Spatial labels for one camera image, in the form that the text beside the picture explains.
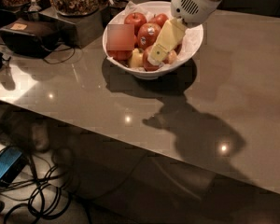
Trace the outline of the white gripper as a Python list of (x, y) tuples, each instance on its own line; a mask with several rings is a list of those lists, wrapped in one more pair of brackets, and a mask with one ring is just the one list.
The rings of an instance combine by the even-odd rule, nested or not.
[(171, 0), (171, 14), (174, 18), (162, 26), (147, 60), (154, 66), (160, 66), (182, 41), (187, 30), (185, 25), (190, 27), (204, 23), (218, 4), (219, 0)]

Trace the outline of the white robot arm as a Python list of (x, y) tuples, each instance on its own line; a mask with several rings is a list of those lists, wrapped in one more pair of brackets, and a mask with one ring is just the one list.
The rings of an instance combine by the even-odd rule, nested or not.
[(203, 24), (222, 0), (171, 0), (172, 18), (165, 22), (147, 60), (160, 66), (183, 39), (188, 28)]

